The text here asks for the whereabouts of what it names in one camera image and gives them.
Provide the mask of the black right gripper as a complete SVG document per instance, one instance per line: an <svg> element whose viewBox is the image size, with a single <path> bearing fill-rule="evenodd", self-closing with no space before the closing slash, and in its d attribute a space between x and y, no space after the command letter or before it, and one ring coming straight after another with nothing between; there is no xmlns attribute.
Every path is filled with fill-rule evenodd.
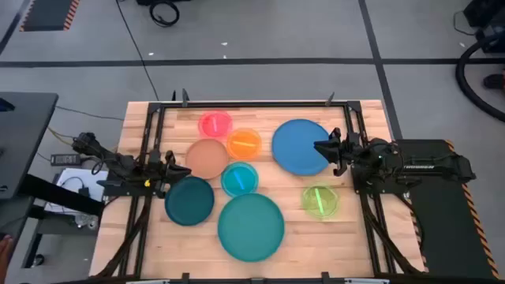
<svg viewBox="0 0 505 284"><path fill-rule="evenodd" d="M314 148L329 162L336 163L338 167L333 169L336 177L342 176L347 166L354 163L357 152L361 148L360 135L347 133L344 140L341 139L340 128L336 127L331 132L331 140L315 141Z"/></svg>

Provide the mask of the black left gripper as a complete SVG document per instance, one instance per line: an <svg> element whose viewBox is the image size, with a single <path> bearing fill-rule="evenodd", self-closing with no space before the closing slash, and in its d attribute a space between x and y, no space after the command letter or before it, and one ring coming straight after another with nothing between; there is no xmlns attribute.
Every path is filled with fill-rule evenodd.
<svg viewBox="0 0 505 284"><path fill-rule="evenodd" d="M189 168L175 165L174 153L171 150L166 152L165 162L161 160L161 152L159 150L153 149L149 152L146 166L146 187L157 197L164 197L166 195L164 179L167 176L166 171L169 168L172 173L172 184L177 184L181 179L190 175L192 172Z"/></svg>

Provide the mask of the dark teal medium plate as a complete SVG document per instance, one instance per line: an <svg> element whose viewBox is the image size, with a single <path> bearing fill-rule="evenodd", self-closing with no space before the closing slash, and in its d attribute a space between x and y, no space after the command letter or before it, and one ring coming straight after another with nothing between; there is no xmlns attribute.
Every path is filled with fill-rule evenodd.
<svg viewBox="0 0 505 284"><path fill-rule="evenodd" d="M205 221L215 203L214 190L199 177L185 177L168 190L164 206L169 219L181 226Z"/></svg>

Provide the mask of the salmon plastic plate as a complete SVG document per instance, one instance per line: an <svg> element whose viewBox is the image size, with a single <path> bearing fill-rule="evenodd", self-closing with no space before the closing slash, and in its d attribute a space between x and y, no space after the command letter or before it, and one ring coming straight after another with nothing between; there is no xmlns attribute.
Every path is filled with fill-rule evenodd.
<svg viewBox="0 0 505 284"><path fill-rule="evenodd" d="M204 180L218 177L228 162L229 155L225 146L213 139L193 143L185 157L185 166L191 170L191 175Z"/></svg>

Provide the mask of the pink translucent small plate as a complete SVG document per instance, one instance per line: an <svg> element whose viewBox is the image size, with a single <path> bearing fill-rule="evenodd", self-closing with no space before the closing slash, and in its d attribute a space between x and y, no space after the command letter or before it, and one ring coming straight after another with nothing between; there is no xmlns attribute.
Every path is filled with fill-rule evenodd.
<svg viewBox="0 0 505 284"><path fill-rule="evenodd" d="M232 117L225 111L208 111L200 116L198 129L201 136L226 137L233 128Z"/></svg>

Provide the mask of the cyan translucent small plate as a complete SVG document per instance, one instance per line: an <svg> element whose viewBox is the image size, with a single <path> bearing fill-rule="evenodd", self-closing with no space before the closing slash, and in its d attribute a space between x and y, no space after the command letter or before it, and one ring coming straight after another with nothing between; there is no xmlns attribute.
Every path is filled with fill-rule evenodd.
<svg viewBox="0 0 505 284"><path fill-rule="evenodd" d="M248 193L255 193L259 184L259 175L249 163L236 162L228 165L220 178L223 191L234 198Z"/></svg>

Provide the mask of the orange translucent small plate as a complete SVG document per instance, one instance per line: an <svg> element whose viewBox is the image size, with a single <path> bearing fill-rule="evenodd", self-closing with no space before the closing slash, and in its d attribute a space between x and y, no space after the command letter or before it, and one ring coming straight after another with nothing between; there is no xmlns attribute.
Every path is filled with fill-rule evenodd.
<svg viewBox="0 0 505 284"><path fill-rule="evenodd" d="M255 159L261 152L262 140L254 129L236 129L227 138L226 149L236 160Z"/></svg>

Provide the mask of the large teal plastic plate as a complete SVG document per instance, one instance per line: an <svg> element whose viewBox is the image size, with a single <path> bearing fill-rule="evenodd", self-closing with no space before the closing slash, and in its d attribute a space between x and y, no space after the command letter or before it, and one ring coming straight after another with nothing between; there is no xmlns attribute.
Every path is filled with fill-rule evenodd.
<svg viewBox="0 0 505 284"><path fill-rule="evenodd" d="M261 194L237 196L219 215L221 246L243 262L260 262L275 254L284 233L285 221L278 205Z"/></svg>

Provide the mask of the white paper sheet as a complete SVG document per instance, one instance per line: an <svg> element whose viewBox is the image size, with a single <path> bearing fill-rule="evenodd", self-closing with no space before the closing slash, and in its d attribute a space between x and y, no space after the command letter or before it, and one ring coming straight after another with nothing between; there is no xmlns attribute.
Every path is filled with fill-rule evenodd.
<svg viewBox="0 0 505 284"><path fill-rule="evenodd" d="M56 185L68 189L69 191L80 193L93 200L103 200L104 187L98 181L107 179L108 172L101 170L97 174L92 174L91 170L66 168L59 175Z"/></svg>

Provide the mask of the black hazard-striped platform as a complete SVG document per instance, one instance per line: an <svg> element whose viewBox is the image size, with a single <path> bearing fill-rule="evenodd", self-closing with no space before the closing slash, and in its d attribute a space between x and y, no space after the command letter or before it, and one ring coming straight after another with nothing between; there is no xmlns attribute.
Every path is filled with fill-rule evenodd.
<svg viewBox="0 0 505 284"><path fill-rule="evenodd" d="M428 275L470 278L473 283L499 279L473 197L467 184L475 178L469 160L445 140L398 140L404 176L419 183L409 188L422 226Z"/></svg>

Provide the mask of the dark grey desk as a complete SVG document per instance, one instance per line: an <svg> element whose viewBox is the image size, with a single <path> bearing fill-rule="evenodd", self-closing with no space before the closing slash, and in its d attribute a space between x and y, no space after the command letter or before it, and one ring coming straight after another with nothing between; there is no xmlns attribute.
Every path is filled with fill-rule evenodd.
<svg viewBox="0 0 505 284"><path fill-rule="evenodd" d="M93 234L90 229L80 230L72 225L71 215L46 211L43 206L35 205L35 200L97 217L104 209L100 201L28 172L57 101L55 93L0 92L0 240L5 235L13 239L9 262L27 219L38 220L23 267L33 261L36 247L45 234Z"/></svg>

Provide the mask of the person's shoe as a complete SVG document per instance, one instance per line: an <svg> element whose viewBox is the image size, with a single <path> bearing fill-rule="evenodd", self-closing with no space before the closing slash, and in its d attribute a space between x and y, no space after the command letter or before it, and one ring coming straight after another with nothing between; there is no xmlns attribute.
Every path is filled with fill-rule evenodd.
<svg viewBox="0 0 505 284"><path fill-rule="evenodd" d="M483 79L483 86L487 89L505 89L505 76L503 74L490 74Z"/></svg>

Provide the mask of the person's hand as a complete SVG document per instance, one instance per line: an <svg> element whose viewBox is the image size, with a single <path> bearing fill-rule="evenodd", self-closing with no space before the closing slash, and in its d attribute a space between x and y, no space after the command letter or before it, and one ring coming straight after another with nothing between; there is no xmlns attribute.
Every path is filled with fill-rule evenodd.
<svg viewBox="0 0 505 284"><path fill-rule="evenodd" d="M9 266L9 256L13 249L13 239L9 235L5 235L0 240L0 284L4 284Z"/></svg>

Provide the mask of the black floor equipment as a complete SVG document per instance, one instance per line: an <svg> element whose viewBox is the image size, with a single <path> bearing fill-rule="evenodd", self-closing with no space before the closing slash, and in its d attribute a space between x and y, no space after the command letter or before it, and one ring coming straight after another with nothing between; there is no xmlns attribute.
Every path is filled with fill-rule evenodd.
<svg viewBox="0 0 505 284"><path fill-rule="evenodd" d="M498 34L500 38L485 43L487 54L505 54L505 0L471 0L463 10L470 27L475 28L478 42Z"/></svg>

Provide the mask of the black aluminium table frame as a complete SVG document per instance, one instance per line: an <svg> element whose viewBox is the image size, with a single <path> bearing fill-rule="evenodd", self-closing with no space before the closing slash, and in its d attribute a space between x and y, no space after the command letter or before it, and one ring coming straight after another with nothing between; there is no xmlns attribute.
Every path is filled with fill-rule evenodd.
<svg viewBox="0 0 505 284"><path fill-rule="evenodd" d="M221 190L219 177L209 183L215 190L215 207L210 218L197 226L179 226L170 221L163 201L152 201L147 237L142 260L142 278L178 279L189 273L189 280L236 279L272 280L273 278L320 278L329 272L333 278L373 276L365 233L364 218L358 195L352 189L350 170L341 177L333 176L329 166L321 174L298 177L285 171L271 156L273 132L285 121L295 118L318 122L328 132L334 127L346 135L344 109L326 107L279 106L277 102L214 102L232 103L230 107L209 106L194 108L169 108L163 122L160 150L171 150L177 162L184 165L185 153L192 143L201 138L198 120L211 111L226 111L233 119L232 129L255 129L261 136L261 153L249 161L260 175L258 192L271 198L280 207L285 225L285 235L279 250L267 260L246 263L230 256L220 245L217 225L223 206L230 201ZM125 113L122 133L118 143L122 154L137 156L144 136L148 112L147 102L130 102ZM314 184L329 185L340 197L334 215L316 219L301 206L301 193ZM396 196L382 196L387 230L393 242L410 264L425 271L417 235L410 210ZM125 196L109 205L102 217L89 275L96 275L118 250L125 237L132 198Z"/></svg>

